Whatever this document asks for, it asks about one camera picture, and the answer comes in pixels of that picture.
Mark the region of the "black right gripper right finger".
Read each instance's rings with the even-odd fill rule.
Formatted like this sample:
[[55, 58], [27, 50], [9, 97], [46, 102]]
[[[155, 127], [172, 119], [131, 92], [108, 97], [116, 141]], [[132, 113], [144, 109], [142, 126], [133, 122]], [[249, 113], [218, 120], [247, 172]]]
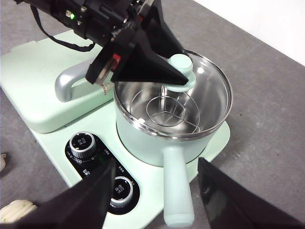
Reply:
[[258, 197], [203, 157], [198, 182], [212, 229], [303, 229], [304, 223]]

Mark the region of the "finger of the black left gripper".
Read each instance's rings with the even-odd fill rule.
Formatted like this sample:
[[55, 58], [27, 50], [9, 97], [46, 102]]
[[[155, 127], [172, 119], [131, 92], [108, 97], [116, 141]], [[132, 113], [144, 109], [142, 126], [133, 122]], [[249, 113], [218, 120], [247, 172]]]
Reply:
[[145, 31], [152, 50], [164, 58], [185, 54], [183, 46], [174, 36], [163, 17], [160, 0], [147, 0], [141, 9], [141, 27]]
[[112, 82], [151, 82], [185, 85], [187, 78], [152, 49], [143, 30], [138, 30], [127, 41], [127, 46], [119, 44], [122, 32], [115, 42], [115, 54], [121, 57], [112, 75]]

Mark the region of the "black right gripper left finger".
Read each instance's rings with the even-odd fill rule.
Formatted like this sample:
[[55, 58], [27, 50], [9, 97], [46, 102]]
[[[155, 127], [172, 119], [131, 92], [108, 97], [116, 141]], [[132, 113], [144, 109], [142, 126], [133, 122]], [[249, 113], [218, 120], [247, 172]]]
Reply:
[[24, 229], [101, 229], [111, 202], [115, 160], [22, 219]]

